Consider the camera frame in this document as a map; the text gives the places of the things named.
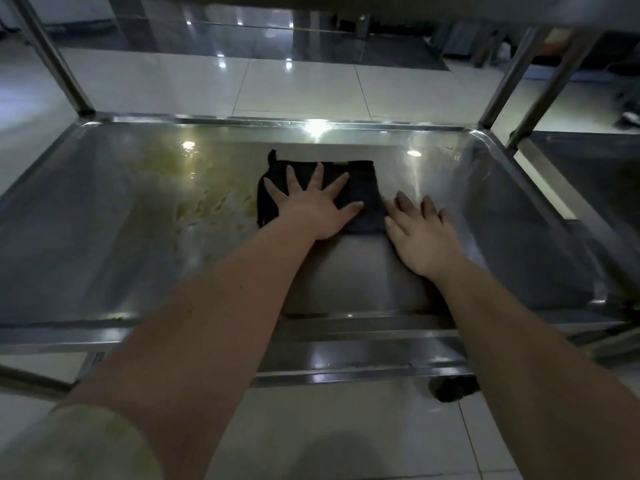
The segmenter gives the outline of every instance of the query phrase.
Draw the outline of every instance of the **person's left arm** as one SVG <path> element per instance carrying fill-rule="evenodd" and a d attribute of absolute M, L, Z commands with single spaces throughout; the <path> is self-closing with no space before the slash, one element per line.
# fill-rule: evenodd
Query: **person's left arm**
<path fill-rule="evenodd" d="M 347 178 L 322 190 L 319 164 L 303 191 L 288 167 L 289 196 L 265 179 L 279 217 L 180 284 L 58 409 L 105 406 L 142 432 L 166 479 L 202 478 L 302 261 L 317 239 L 338 233 L 364 206 L 334 206 Z"/>

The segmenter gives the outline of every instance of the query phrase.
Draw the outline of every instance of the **sleeve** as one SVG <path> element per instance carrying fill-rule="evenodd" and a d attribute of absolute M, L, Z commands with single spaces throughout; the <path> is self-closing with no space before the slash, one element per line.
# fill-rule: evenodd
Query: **sleeve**
<path fill-rule="evenodd" d="M 98 406 L 70 406 L 37 422 L 0 452 L 3 480 L 161 480 L 140 432 Z"/>

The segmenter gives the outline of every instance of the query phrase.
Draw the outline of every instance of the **person's right arm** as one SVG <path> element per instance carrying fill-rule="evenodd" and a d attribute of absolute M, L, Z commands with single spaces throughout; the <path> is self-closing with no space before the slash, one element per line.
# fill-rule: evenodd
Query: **person's right arm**
<path fill-rule="evenodd" d="M 462 254 L 446 212 L 387 202 L 400 258 L 436 284 L 525 480 L 640 478 L 640 400 Z"/>

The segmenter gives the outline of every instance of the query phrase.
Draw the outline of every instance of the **hand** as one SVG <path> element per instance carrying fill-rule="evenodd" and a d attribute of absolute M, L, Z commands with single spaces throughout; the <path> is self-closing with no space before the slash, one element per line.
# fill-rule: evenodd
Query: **hand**
<path fill-rule="evenodd" d="M 293 216 L 308 222 L 312 227 L 316 239 L 328 239 L 337 234 L 347 222 L 358 215 L 364 208 L 363 202 L 352 202 L 343 209 L 336 209 L 333 200 L 349 179 L 348 173 L 336 178 L 327 188 L 322 190 L 324 166 L 318 163 L 311 176 L 307 190 L 304 191 L 298 183 L 296 172 L 291 165 L 287 166 L 287 188 L 289 195 L 281 192 L 267 177 L 264 186 L 276 205 L 280 216 Z"/>
<path fill-rule="evenodd" d="M 385 200 L 389 217 L 385 227 L 400 259 L 417 274 L 438 284 L 463 256 L 447 211 L 439 213 L 430 197 L 424 197 L 420 210 L 411 199 L 398 192 L 394 202 Z"/>

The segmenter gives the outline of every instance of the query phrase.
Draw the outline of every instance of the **person's left hand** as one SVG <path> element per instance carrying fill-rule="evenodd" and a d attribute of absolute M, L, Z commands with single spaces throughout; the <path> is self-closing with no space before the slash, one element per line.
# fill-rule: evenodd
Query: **person's left hand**
<path fill-rule="evenodd" d="M 293 219 L 306 221 L 314 230 L 316 239 L 328 239 L 337 234 L 347 222 L 358 215 L 364 208 L 364 202 L 352 202 L 343 209 L 336 209 L 333 199 L 349 179 L 348 173 L 343 173 L 323 190 L 322 181 L 324 166 L 318 163 L 311 176 L 307 190 L 302 190 L 296 178 L 296 172 L 291 165 L 287 166 L 287 188 L 289 195 L 281 192 L 267 177 L 264 186 L 276 205 L 280 216 L 292 216 Z"/>

